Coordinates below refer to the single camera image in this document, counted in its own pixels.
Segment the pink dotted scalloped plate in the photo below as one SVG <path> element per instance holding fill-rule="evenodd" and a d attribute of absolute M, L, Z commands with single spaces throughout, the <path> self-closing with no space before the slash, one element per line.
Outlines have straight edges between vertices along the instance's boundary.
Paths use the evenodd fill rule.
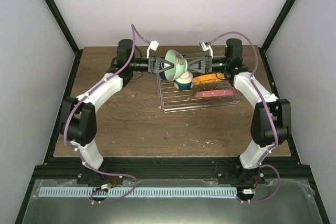
<path fill-rule="evenodd" d="M 225 89 L 225 90 L 207 90 L 207 91 L 199 91 L 194 94 L 195 98 L 212 98 L 212 97 L 226 97 L 234 95 L 235 92 L 233 90 Z"/>

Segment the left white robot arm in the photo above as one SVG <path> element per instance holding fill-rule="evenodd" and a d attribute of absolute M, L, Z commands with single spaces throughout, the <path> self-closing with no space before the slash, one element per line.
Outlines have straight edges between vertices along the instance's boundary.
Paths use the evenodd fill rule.
<path fill-rule="evenodd" d="M 107 178 L 107 170 L 101 167 L 103 157 L 94 140 L 98 110 L 129 83 L 133 72 L 164 73 L 169 81 L 173 81 L 177 64 L 184 61 L 175 51 L 166 53 L 163 58 L 150 55 L 137 58 L 135 51 L 135 39 L 119 41 L 117 56 L 102 79 L 83 94 L 62 101 L 59 131 L 64 144 L 79 153 L 83 166 L 90 169 L 89 178 L 95 184 L 102 184 Z"/>

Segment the orange scalloped plate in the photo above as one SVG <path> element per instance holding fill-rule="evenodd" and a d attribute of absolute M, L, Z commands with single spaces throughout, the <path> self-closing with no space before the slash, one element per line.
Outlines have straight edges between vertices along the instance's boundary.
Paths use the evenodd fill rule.
<path fill-rule="evenodd" d="M 215 82 L 221 82 L 224 80 L 226 80 L 226 78 L 222 73 L 211 73 L 200 75 L 193 78 L 192 84 L 193 85 L 211 84 Z"/>

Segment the blue enamel mug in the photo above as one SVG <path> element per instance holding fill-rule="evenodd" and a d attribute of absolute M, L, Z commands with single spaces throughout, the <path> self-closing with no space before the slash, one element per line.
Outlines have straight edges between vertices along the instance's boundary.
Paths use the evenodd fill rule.
<path fill-rule="evenodd" d="M 161 80 L 167 80 L 164 72 L 160 73 L 160 78 L 161 78 Z"/>

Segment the white upturned bowl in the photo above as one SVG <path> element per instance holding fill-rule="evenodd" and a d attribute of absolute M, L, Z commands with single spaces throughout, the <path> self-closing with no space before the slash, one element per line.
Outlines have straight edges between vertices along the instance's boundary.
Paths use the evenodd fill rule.
<path fill-rule="evenodd" d="M 191 72 L 186 71 L 174 81 L 174 86 L 178 90 L 190 90 L 193 87 L 192 81 L 194 76 Z"/>

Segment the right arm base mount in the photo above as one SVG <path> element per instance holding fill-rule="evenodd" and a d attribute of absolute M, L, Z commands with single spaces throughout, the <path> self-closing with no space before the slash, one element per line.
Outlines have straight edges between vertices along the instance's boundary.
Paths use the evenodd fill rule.
<path fill-rule="evenodd" d="M 260 169 L 244 169 L 240 166 L 220 166 L 216 169 L 220 184 L 251 185 L 255 182 L 264 184 L 265 179 L 260 176 Z"/>

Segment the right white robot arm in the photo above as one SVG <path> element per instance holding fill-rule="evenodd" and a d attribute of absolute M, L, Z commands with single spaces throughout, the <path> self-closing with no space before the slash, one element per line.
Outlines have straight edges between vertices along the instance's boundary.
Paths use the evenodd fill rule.
<path fill-rule="evenodd" d="M 210 42 L 201 42 L 209 55 L 190 62 L 189 69 L 200 73 L 221 72 L 225 80 L 238 90 L 254 109 L 250 127 L 251 142 L 240 155 L 241 165 L 233 170 L 233 177 L 244 184 L 252 177 L 251 169 L 260 167 L 263 160 L 278 145 L 291 136 L 291 107 L 286 99 L 270 93 L 243 64 L 243 45 L 237 38 L 226 41 L 224 56 L 215 59 Z"/>

